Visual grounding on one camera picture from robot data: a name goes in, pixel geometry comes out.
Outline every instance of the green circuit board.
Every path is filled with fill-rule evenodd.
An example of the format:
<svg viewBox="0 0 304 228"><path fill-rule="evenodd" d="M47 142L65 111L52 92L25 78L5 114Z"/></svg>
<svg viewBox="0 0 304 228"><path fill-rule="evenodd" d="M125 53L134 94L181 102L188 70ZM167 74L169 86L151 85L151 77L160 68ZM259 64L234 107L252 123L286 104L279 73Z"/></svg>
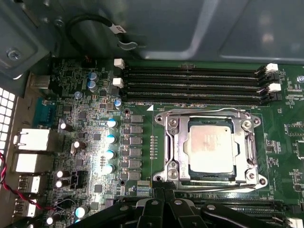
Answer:
<svg viewBox="0 0 304 228"><path fill-rule="evenodd" d="M129 61L129 65L146 67L180 67L181 62L162 61ZM196 67L224 68L224 69L258 69L260 65L249 64L218 64L193 63ZM106 207L107 199L116 196L146 196L152 195L152 175L161 171L164 164L164 128L154 121L157 113L173 108L207 108L219 109L227 105L187 105L187 104L154 104L149 102L123 103L117 110L113 107L115 97L108 95L109 76L113 70L112 61L98 60L95 67L83 68L76 60L60 60L54 64L54 70L60 74L60 84L63 86L62 98L56 101L56 114L54 127L62 119L73 125L74 132L61 132L66 136L62 153L58 154L55 170L85 170L87 171L86 186L79 190L55 189L48 193L48 200L53 202L62 195L70 195L78 206L91 206L97 202L95 209L91 208L88 215L96 213ZM98 93L90 92L87 87L87 75L92 69L99 77ZM205 198L242 198L283 200L286 204L300 205L304 201L304 84L297 82L297 77L304 74L302 66L279 66L280 83L282 86L282 101L270 103L268 106L234 106L246 109L258 116L262 124L255 128L259 173L267 177L269 184L250 193L202 193L193 197ZM76 100L74 92L81 91L82 99ZM126 145L122 143L128 139L124 129L131 124L125 119L132 115L140 115L142 127L142 166L139 169L142 182L136 180L123 180L124 172L122 151ZM106 126L109 118L118 122L116 129ZM115 145L108 145L105 138L113 134L117 138ZM74 140L84 140L87 148L72 155L71 143ZM103 157L106 150L115 151L116 157L106 161ZM111 163L115 171L109 175L102 175L102 168ZM56 178L51 179L54 185ZM102 189L95 191L95 186ZM63 228L72 224L77 218L74 216L75 206L63 212L65 220L57 222L54 227Z"/></svg>

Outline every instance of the electrolytic capacitor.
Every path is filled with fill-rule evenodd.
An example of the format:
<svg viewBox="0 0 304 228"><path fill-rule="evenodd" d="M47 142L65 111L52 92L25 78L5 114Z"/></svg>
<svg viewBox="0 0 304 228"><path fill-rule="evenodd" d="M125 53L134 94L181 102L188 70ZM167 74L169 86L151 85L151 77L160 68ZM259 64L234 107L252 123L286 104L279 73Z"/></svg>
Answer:
<svg viewBox="0 0 304 228"><path fill-rule="evenodd" d="M122 100L120 98L117 98L115 101L114 101L114 105L115 105L115 108L116 109L121 109L123 107L123 103L122 103Z"/></svg>
<svg viewBox="0 0 304 228"><path fill-rule="evenodd" d="M68 186L69 184L70 184L70 182L68 180L57 180L55 186L56 186L56 188L60 189L62 187Z"/></svg>
<svg viewBox="0 0 304 228"><path fill-rule="evenodd" d="M61 215L59 213L55 213L52 216L47 218L47 224L53 225L55 222L58 222L61 220Z"/></svg>
<svg viewBox="0 0 304 228"><path fill-rule="evenodd" d="M92 93L98 90L98 85L96 85L96 82L92 80L87 83L87 87Z"/></svg>
<svg viewBox="0 0 304 228"><path fill-rule="evenodd" d="M92 81L98 82L99 78L95 72L90 72L88 78Z"/></svg>
<svg viewBox="0 0 304 228"><path fill-rule="evenodd" d="M109 119L106 123L109 128L116 128L118 126L118 122L115 119Z"/></svg>
<svg viewBox="0 0 304 228"><path fill-rule="evenodd" d="M69 177L71 174L67 170L60 170L56 173L56 175L58 178L62 178L62 177Z"/></svg>
<svg viewBox="0 0 304 228"><path fill-rule="evenodd" d="M85 142L80 142L80 141L75 141L74 142L74 147L75 149L85 149L86 148L86 143Z"/></svg>
<svg viewBox="0 0 304 228"><path fill-rule="evenodd" d="M105 140L108 144L115 144L116 143L116 137L112 134L108 135Z"/></svg>
<svg viewBox="0 0 304 228"><path fill-rule="evenodd" d="M72 125L69 125L69 124L67 124L67 123L62 123L62 124L60 125L60 129L65 130L65 131L67 131L67 132L72 132L72 131L73 131L73 126L72 126Z"/></svg>
<svg viewBox="0 0 304 228"><path fill-rule="evenodd" d="M76 92L74 93L74 98L75 98L75 99L80 99L80 98L82 98L82 93L81 93L80 91L76 91Z"/></svg>
<svg viewBox="0 0 304 228"><path fill-rule="evenodd" d="M107 160L113 159L113 158L115 157L115 152L114 152L114 151L111 151L111 150L107 150L107 151L104 153L104 157L105 157L105 159L107 159Z"/></svg>
<svg viewBox="0 0 304 228"><path fill-rule="evenodd" d="M114 165L112 165L112 164L106 164L103 167L102 174L103 175L107 175L107 174L111 174L114 171L115 171L115 166Z"/></svg>
<svg viewBox="0 0 304 228"><path fill-rule="evenodd" d="M87 206L82 205L79 208L76 208L75 210L75 215L78 218L83 218L83 216L85 216L88 213L89 209L87 208Z"/></svg>

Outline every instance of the cpu socket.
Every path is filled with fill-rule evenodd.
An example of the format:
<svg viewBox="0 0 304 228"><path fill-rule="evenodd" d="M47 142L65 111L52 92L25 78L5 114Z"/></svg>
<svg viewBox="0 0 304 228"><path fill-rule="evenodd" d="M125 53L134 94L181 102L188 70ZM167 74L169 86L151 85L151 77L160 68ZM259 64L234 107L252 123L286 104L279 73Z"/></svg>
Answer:
<svg viewBox="0 0 304 228"><path fill-rule="evenodd" d="M165 128L165 153L154 181L172 181L181 192L250 192L268 184L258 173L257 116L235 108L172 109L155 121Z"/></svg>

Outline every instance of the red and black wire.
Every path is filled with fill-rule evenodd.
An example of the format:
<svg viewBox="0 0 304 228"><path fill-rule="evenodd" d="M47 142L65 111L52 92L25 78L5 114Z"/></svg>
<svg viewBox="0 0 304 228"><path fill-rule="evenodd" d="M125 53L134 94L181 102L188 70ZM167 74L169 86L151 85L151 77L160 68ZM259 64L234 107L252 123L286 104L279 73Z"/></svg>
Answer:
<svg viewBox="0 0 304 228"><path fill-rule="evenodd" d="M20 191L12 189L5 181L6 177L6 171L7 171L7 164L6 164L6 158L5 155L0 152L0 160L2 161L2 171L1 171L1 179L0 179L0 184L4 187L4 189L12 192L15 195L18 195L21 199L24 201L29 202L30 204L35 205L38 209L40 210L56 210L57 206L54 207L43 207L40 204L34 202L33 200L29 199L25 195L23 195Z"/></svg>

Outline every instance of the motherboard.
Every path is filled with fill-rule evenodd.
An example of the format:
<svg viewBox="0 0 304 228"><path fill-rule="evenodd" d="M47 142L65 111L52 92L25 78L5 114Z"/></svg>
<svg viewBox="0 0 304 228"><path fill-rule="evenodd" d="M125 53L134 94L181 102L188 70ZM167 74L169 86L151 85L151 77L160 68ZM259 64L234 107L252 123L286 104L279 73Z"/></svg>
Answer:
<svg viewBox="0 0 304 228"><path fill-rule="evenodd" d="M260 65L126 64L122 70L112 60L54 61L62 95L38 102L33 127L51 128L63 140L47 203L74 203L59 211L53 227L117 200L149 198L164 183L197 207L215 201L270 223L304 218L304 67L279 66L252 86L249 75L263 71ZM176 78L179 70L193 71L192 81ZM209 86L183 86L204 74ZM280 89L270 88L271 80ZM200 89L206 95L196 95Z"/></svg>

